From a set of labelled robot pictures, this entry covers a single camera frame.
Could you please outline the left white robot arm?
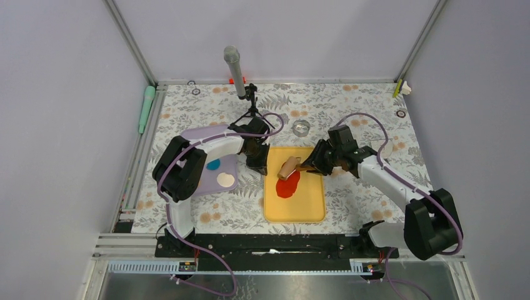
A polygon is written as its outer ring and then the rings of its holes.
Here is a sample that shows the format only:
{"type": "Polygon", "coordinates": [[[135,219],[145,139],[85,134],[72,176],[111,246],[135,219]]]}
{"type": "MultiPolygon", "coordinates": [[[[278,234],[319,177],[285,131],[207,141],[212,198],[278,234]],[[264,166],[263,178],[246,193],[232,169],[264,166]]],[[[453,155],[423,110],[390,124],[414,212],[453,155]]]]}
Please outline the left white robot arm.
{"type": "Polygon", "coordinates": [[[246,166],[265,176],[270,145],[267,138],[276,134],[264,118],[252,117],[248,124],[225,125],[195,139],[174,137],[156,164],[152,177],[157,193],[166,201],[168,231],[173,235],[170,249],[180,257],[194,248],[189,236],[194,231],[191,196],[199,187],[205,166],[230,155],[244,154],[246,166]]]}

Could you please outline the yellow tray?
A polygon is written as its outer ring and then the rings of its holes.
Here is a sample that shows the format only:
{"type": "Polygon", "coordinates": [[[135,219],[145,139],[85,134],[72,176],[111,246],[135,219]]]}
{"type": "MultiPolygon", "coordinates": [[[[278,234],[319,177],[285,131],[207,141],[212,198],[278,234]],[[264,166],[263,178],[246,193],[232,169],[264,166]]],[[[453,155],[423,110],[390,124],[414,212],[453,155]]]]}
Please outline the yellow tray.
{"type": "Polygon", "coordinates": [[[277,173],[290,156],[308,158],[310,147],[272,147],[264,177],[264,217],[271,223],[320,223],[326,216],[324,185],[321,176],[300,172],[294,195],[283,199],[276,194],[277,173]]]}

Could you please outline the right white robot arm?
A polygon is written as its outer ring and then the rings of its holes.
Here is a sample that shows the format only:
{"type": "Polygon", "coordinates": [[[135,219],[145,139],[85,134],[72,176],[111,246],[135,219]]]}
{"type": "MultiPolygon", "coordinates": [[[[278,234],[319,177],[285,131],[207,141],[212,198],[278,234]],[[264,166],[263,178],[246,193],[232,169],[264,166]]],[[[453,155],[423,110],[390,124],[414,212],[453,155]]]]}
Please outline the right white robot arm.
{"type": "Polygon", "coordinates": [[[334,168],[351,173],[392,200],[405,215],[404,222],[369,222],[359,231],[361,254],[373,258],[383,248],[408,248],[418,259],[456,254],[463,231],[450,192],[431,191],[401,176],[369,146],[360,147],[345,125],[332,127],[297,170],[328,176],[334,168]]]}

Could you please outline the wooden dough roller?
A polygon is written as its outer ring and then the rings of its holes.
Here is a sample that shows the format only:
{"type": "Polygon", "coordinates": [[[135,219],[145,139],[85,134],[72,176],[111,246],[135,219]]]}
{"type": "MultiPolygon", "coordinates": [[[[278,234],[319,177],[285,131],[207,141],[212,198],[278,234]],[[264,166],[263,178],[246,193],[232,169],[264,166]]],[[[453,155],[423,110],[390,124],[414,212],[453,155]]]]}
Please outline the wooden dough roller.
{"type": "Polygon", "coordinates": [[[277,177],[282,181],[286,181],[296,171],[303,172],[311,171],[313,169],[314,168],[312,166],[303,164],[301,157],[290,156],[281,166],[279,172],[277,173],[277,177]]]}

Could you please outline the red dough ball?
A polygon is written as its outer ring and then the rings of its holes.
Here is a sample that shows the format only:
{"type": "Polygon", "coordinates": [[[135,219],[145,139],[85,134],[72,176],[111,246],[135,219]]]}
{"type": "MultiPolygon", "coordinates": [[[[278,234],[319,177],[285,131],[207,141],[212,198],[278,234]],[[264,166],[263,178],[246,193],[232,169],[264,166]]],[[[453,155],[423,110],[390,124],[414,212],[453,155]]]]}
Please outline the red dough ball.
{"type": "Polygon", "coordinates": [[[294,171],[286,179],[278,179],[276,183],[277,196],[283,199],[292,197],[298,188],[300,178],[301,173],[299,171],[294,171]]]}

